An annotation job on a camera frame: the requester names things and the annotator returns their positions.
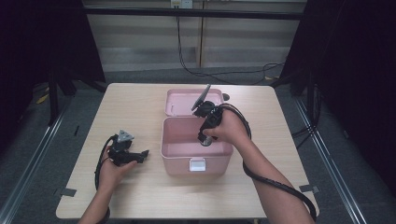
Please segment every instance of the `storage box lid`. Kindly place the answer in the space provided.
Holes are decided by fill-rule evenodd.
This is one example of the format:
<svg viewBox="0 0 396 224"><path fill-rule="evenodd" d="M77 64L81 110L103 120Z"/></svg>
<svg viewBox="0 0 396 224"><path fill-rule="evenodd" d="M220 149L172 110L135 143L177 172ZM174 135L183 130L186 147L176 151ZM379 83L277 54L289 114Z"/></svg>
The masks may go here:
<svg viewBox="0 0 396 224"><path fill-rule="evenodd" d="M168 117L190 117L191 111L197 99L205 89L172 89L166 97L165 114ZM218 89L210 89L205 98L215 105L224 103L222 93Z"/></svg>

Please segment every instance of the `power cable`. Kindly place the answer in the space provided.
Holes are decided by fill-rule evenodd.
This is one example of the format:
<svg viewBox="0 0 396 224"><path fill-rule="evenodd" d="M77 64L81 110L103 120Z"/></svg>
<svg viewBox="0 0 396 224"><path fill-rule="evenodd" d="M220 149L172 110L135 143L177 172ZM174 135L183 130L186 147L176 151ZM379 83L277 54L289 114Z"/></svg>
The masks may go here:
<svg viewBox="0 0 396 224"><path fill-rule="evenodd" d="M231 81L227 81L225 79L216 77L219 75L228 75L228 74L255 74L255 73L263 73L263 77L258 80L255 81L253 83L249 83L249 84L244 84L244 85L257 85L259 83L261 83L263 80L265 80L265 71L271 70L273 68L276 68L278 66L283 65L284 63L268 63L265 64L261 70L255 70L255 71L245 71L245 72L221 72L221 73L212 73L212 74L207 74L207 73L201 73L201 72L193 72L191 71L186 64L184 63L184 59L183 59L183 53L182 53L182 47L181 47L181 38L180 38L180 18L177 17L177 48L178 48L178 56L179 56L179 60L180 60L180 64L181 66L184 68L184 70L186 70L188 73L190 73L191 75L197 76L197 77L212 77L214 79L216 79L217 81L221 81L227 84L231 84L231 85L241 85L239 83L233 83Z"/></svg>

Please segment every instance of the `black cable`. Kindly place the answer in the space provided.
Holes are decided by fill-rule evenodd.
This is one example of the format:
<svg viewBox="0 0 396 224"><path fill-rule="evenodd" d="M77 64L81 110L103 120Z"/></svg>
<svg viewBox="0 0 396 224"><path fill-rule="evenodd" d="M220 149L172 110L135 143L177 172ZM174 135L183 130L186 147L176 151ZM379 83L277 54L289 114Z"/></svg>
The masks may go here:
<svg viewBox="0 0 396 224"><path fill-rule="evenodd" d="M275 180L266 178L266 177L262 177L259 175L254 174L253 172L251 172L248 167L245 165L245 163L243 162L243 167L244 167L244 171L245 174L247 174L248 176L250 176L251 178L262 182L263 184L267 184L267 185L271 185L277 189L282 189L284 191L286 191L287 193L299 198L301 201L303 201L306 206L308 206L309 209L309 214L311 215L311 217L314 219L314 221L317 220L317 210L315 208L315 206L312 204L311 200L309 200L305 195L303 195L300 191L298 191L297 189L291 188L285 184L279 183Z"/></svg>
<svg viewBox="0 0 396 224"><path fill-rule="evenodd" d="M301 143L296 147L297 150L303 145L303 143L308 140L308 138L311 136L311 133L309 133L304 139L303 141L301 141Z"/></svg>
<svg viewBox="0 0 396 224"><path fill-rule="evenodd" d="M227 80L218 78L218 77L216 77L216 76L219 76L219 75L228 75L228 74L254 74L254 73L261 73L261 72L263 72L263 77L262 77L260 80L258 80L258 81L256 81L256 82L253 82L253 83L250 83L250 84L245 84L245 85L257 85L257 84L259 84L260 82L262 82L262 81L265 79L265 71L268 71L268 70L270 70L270 69L273 69L273 68L275 68L275 67L278 67L278 66L284 64L284 63L268 63L268 64L265 64L265 65L262 67L261 70L246 71L246 72L221 72L221 73L212 73L212 74L201 73L201 72L193 72L193 71L191 71L189 68L187 68L186 64L184 63L183 53L182 53L182 51L181 51L180 18L179 18L179 17L177 17L177 42L178 42L178 45L177 45L177 48L178 48L178 57L179 57L180 64L181 64L181 66L184 68L184 70L186 70L186 71L187 71L188 73L190 73L191 75L194 75L194 76L197 76L197 77L212 77L212 78L216 79L217 81L225 82L225 83L231 84L231 85L240 85L240 84L238 84L238 83L233 83L233 82L230 82L230 81L227 81Z"/></svg>
<svg viewBox="0 0 396 224"><path fill-rule="evenodd" d="M227 109L227 110L230 110L233 113L235 113L235 115L237 115L238 118L240 118L242 123L245 125L245 128L247 130L247 135L251 139L251 130L250 130L250 127L248 125L248 122L246 121L246 119L242 115L242 113L235 106L230 105L230 104L221 104L221 105L219 105L219 108ZM269 179L269 178L254 174L252 171L250 171L248 169L248 167L246 166L244 161L243 161L242 165L243 165L245 174L250 176L251 178L253 178L253 179L257 180L257 181L260 181L263 184L271 185L271 186L273 186L275 188L282 189L283 191L285 191L285 192L287 192L287 193L299 198L301 201L303 201L306 204L306 206L308 207L308 209L309 209L309 214L314 219L314 221L316 221L316 219L317 219L317 210L316 210L315 206L300 191L298 191L298 190L296 190L294 188L291 188L291 187L289 187L289 186L287 186L285 184L279 183L279 182L277 182L275 180L272 180L272 179Z"/></svg>
<svg viewBox="0 0 396 224"><path fill-rule="evenodd" d="M101 170L101 168L102 168L103 162L105 162L105 160L102 161L103 154L105 153L105 150L106 150L106 148L107 148L108 143L109 143L111 140L114 141L115 139L117 139L117 135L116 135L116 134L113 135L113 136L111 136L111 137L109 137L109 138L107 139L107 141L105 142L105 145L104 145L103 148L102 148L102 152L100 153L99 161L98 161L98 163L97 163L97 165L96 165L96 170L95 170L95 179L94 179L94 182L95 182L95 188L96 188L96 189L98 189L98 187L99 187L100 170Z"/></svg>

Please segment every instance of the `gray floor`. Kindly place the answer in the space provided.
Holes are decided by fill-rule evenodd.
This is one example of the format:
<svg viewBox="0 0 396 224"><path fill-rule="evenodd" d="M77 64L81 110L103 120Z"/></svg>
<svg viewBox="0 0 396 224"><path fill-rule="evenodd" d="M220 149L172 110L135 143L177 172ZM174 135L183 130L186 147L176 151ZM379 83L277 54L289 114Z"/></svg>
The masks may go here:
<svg viewBox="0 0 396 224"><path fill-rule="evenodd" d="M206 69L205 72L247 71L260 68L226 68ZM266 75L273 77L279 70L268 71ZM257 74L233 74L217 76L234 84L251 84L261 78ZM170 69L143 72L117 72L106 74L107 84L112 82L140 83L201 83L226 84L213 77L196 77L182 69ZM267 85L270 80L259 84ZM64 119L58 132L49 145L44 160L37 167L33 179L28 185L21 204L12 218L12 223L75 223L75 220L60 220L55 216L60 197L54 195L56 189L64 188L73 170L74 164L88 134L95 113L103 98L103 94L89 87L76 83L77 94L72 98L60 96L61 105L71 100L64 113ZM50 107L46 101L37 105L35 100L41 95L43 86L37 87L35 99L25 112L21 127L14 141L7 147L7 153L0 159L0 204L2 207L10 197L20 176L25 172L26 165L33 157L42 136L47 130ZM290 96L289 86L276 88L276 94L282 106L290 132L295 133L304 127L304 122ZM343 128L338 124L326 105L322 107L318 130L326 143L336 165L343 175L350 192L358 202L367 223L394 223L396 220L396 200L387 187L361 157L359 150L343 135ZM304 136L296 138L296 145ZM309 138L299 149L306 174L310 183L319 188L316 193L320 214L318 223L354 223L346 210L345 204L337 191L328 170L313 141ZM186 223L187 220L111 220L110 223ZM200 223L249 223L252 220L201 220Z"/></svg>

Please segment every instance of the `metal rail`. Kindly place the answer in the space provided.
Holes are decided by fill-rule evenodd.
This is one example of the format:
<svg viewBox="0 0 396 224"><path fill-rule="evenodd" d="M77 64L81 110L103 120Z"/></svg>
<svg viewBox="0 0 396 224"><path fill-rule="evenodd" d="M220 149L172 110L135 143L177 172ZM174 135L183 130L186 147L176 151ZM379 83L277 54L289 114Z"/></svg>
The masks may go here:
<svg viewBox="0 0 396 224"><path fill-rule="evenodd" d="M11 223L15 214L17 213L18 208L22 202L22 199L26 194L27 190L29 189L33 177L37 172L39 165L43 161L50 146L50 143L52 142L53 137L58 132L58 129L64 118L64 112L66 111L67 107L69 107L71 100L72 100L71 97L66 98L61 113L59 114L58 118L53 122L53 124L49 126L48 129L46 130L43 138L41 139L40 144L38 145L38 147L35 150L35 153L32 156L32 159L30 159L28 165L23 171L20 180L18 181L14 190L12 190L12 192L7 197L7 200L5 201L0 211L0 223L2 224Z"/></svg>
<svg viewBox="0 0 396 224"><path fill-rule="evenodd" d="M38 7L37 10L92 15L176 16L299 21L304 13L145 7Z"/></svg>
<svg viewBox="0 0 396 224"><path fill-rule="evenodd" d="M302 100L296 99L296 104L298 110L304 120L306 127L311 127L310 119L306 114L306 108ZM327 171L329 172L330 177L332 178L332 182L334 183L338 193L340 194L341 200L346 207L353 223L355 224L367 224L364 215L359 208L358 203L356 202L354 196L349 190L347 183L344 181L340 171L338 170L337 165L332 159L332 155L324 144L323 139L321 138L318 130L314 130L310 133L312 140L314 141L315 146L317 147L318 153L322 158Z"/></svg>

